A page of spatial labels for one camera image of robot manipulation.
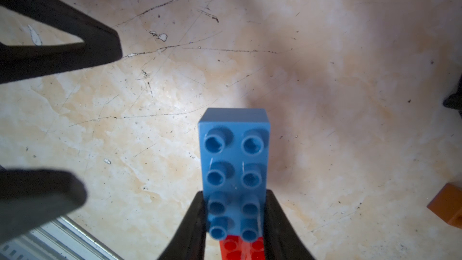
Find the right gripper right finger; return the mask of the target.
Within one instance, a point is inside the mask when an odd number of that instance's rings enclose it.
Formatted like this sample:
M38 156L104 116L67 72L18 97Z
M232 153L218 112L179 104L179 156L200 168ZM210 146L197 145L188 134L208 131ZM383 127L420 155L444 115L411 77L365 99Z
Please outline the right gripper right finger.
M275 194L267 190L263 243L266 260L314 260L299 239Z

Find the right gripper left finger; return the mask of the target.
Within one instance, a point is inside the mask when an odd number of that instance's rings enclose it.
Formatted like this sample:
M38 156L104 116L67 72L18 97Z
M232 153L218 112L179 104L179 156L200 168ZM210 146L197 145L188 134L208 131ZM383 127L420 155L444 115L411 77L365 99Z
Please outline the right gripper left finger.
M159 260L203 260L206 243L206 206L203 192L196 193Z

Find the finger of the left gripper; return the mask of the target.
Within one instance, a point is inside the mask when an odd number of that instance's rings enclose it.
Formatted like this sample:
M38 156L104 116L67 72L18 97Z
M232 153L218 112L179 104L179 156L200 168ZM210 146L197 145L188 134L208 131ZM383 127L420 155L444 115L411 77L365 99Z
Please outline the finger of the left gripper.
M1 0L1 6L81 38L54 46L1 45L1 83L106 65L123 56L118 33L60 0Z
M87 190L73 173L1 168L1 243L82 207Z

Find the red block front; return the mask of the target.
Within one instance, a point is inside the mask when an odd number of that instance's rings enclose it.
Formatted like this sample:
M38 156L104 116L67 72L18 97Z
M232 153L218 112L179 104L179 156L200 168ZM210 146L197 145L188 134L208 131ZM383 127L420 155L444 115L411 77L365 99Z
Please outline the red block front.
M245 242L239 236L228 236L220 241L222 260L265 260L263 238Z

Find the light blue block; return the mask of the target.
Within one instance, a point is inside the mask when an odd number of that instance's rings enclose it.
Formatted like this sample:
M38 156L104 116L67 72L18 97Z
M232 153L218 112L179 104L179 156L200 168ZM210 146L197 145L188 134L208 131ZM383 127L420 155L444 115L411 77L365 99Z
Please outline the light blue block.
M271 124L261 108L208 108L198 122L210 236L263 234Z

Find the brown orange block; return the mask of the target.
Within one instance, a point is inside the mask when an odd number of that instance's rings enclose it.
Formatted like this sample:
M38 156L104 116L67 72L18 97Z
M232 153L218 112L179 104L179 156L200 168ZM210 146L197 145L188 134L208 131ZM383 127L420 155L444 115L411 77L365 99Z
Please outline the brown orange block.
M458 185L445 184L427 208L446 224L462 228L462 188Z

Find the black round table clock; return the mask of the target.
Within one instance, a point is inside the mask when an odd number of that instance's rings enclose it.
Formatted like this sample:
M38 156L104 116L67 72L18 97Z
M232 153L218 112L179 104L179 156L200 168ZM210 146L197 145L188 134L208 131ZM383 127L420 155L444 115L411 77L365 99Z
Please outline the black round table clock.
M458 111L462 116L462 77L460 77L457 91L443 101L443 106Z

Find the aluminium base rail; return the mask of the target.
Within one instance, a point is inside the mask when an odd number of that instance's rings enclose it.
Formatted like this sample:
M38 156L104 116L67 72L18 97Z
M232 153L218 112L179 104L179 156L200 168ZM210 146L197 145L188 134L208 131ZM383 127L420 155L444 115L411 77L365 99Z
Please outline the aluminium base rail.
M2 260L120 260L121 257L67 216L1 244Z

